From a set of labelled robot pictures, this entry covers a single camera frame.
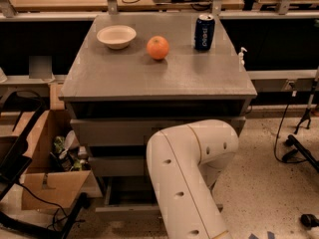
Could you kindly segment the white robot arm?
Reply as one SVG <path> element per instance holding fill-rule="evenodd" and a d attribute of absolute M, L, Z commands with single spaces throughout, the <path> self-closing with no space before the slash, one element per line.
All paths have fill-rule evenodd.
<path fill-rule="evenodd" d="M 211 189 L 237 150 L 234 128 L 216 119 L 150 138 L 147 165 L 168 239 L 232 239 Z"/>

